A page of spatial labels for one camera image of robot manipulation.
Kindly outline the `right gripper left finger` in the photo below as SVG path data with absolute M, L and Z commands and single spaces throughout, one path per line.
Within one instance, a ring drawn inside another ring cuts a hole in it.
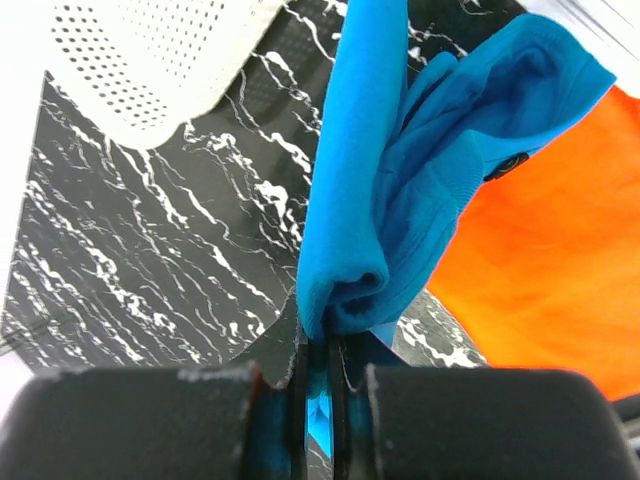
M 52 369 L 1 423 L 5 479 L 303 479 L 308 343 L 296 300 L 218 367 Z

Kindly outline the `blue t shirt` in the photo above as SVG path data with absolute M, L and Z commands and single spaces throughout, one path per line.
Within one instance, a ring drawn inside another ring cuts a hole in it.
M 408 74 L 408 5 L 347 6 L 297 268 L 315 343 L 390 342 L 478 189 L 581 121 L 614 85 L 563 26 L 522 14 Z

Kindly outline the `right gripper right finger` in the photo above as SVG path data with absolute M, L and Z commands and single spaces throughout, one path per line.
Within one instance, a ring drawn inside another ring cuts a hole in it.
M 374 335 L 328 345 L 338 479 L 634 479 L 613 406 L 563 370 L 416 367 Z

